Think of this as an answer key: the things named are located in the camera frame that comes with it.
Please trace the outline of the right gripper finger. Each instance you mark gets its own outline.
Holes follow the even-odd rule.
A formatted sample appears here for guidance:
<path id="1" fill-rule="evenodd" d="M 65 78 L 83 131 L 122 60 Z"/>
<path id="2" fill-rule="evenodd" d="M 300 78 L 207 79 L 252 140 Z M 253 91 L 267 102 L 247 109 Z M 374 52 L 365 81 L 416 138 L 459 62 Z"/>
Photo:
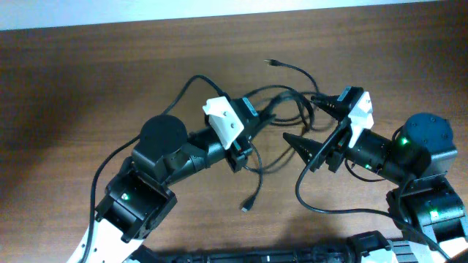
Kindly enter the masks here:
<path id="1" fill-rule="evenodd" d="M 342 121 L 347 117 L 347 104 L 338 100 L 339 96 L 313 95 L 311 103 L 329 114 L 337 121 Z"/>
<path id="2" fill-rule="evenodd" d="M 298 153 L 305 164 L 308 164 L 322 148 L 322 143 L 298 135 L 284 133 L 283 139 Z"/>

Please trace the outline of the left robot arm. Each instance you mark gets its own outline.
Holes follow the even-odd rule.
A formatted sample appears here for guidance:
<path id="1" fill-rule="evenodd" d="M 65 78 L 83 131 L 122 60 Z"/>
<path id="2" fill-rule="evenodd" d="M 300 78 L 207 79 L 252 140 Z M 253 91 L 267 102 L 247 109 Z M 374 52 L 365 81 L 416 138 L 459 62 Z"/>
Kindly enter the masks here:
<path id="1" fill-rule="evenodd" d="M 274 115 L 242 116 L 244 130 L 229 147 L 211 124 L 189 133 L 172 115 L 149 119 L 131 156 L 107 184 L 100 202 L 91 203 L 88 229 L 70 262 L 125 262 L 176 205 L 170 186 L 226 160 L 238 172 L 252 153 L 250 145 Z"/>

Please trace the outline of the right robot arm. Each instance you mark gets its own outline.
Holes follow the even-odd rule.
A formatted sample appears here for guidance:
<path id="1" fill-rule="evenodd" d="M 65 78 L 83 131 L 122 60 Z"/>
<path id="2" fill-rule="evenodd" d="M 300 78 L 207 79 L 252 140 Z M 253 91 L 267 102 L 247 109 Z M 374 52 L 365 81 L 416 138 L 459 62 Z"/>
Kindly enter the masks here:
<path id="1" fill-rule="evenodd" d="M 467 212 L 446 175 L 458 155 L 448 120 L 431 113 L 412 115 L 388 139 L 371 130 L 374 125 L 369 92 L 315 96 L 313 104 L 335 118 L 338 126 L 324 142 L 285 133 L 298 152 L 305 171 L 327 164 L 358 165 L 396 184 L 386 199 L 390 218 L 411 241 L 422 241 L 451 260 L 441 244 L 467 238 Z"/>

